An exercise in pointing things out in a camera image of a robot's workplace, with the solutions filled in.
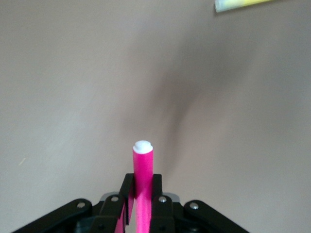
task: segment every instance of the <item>metal screw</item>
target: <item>metal screw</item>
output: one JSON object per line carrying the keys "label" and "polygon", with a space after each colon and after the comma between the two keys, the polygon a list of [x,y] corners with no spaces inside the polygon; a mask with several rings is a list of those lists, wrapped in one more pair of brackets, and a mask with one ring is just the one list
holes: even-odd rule
{"label": "metal screw", "polygon": [[114,201],[114,202],[116,202],[116,201],[118,201],[118,200],[119,200],[118,197],[113,197],[113,198],[111,198],[111,201]]}
{"label": "metal screw", "polygon": [[166,202],[166,197],[164,197],[164,196],[159,197],[159,202],[165,203]]}
{"label": "metal screw", "polygon": [[197,203],[191,202],[191,203],[190,203],[190,208],[193,209],[193,210],[197,210],[197,209],[199,209],[199,206],[198,206]]}
{"label": "metal screw", "polygon": [[79,202],[79,203],[77,204],[77,207],[78,207],[78,208],[83,208],[83,207],[85,207],[85,205],[86,205],[85,202]]}

